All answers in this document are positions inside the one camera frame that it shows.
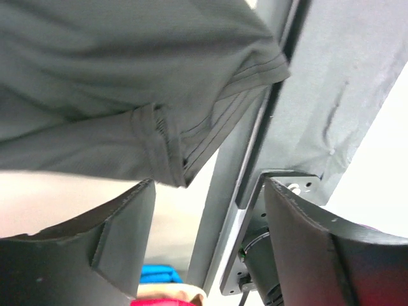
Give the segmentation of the black t shirt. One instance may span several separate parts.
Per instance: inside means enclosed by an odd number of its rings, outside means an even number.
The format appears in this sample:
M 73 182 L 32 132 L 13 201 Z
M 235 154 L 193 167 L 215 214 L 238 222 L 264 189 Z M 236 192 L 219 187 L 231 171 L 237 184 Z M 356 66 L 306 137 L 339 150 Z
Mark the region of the black t shirt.
M 2 1 L 1 169 L 185 187 L 288 76 L 245 1 Z

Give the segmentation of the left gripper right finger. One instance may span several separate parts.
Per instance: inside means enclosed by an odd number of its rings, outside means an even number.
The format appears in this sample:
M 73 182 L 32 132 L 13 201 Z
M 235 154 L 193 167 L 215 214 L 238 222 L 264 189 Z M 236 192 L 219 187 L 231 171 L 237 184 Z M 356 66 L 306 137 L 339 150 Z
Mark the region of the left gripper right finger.
M 362 226 L 265 181 L 285 305 L 407 305 L 407 239 Z

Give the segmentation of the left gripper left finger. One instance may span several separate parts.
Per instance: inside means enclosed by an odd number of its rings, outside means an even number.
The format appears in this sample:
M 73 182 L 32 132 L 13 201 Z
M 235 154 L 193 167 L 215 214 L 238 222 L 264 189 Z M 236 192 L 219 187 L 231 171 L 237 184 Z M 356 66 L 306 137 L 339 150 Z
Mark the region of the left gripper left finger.
M 137 296 L 156 190 L 144 180 L 39 233 L 1 239 L 2 305 L 129 305 Z

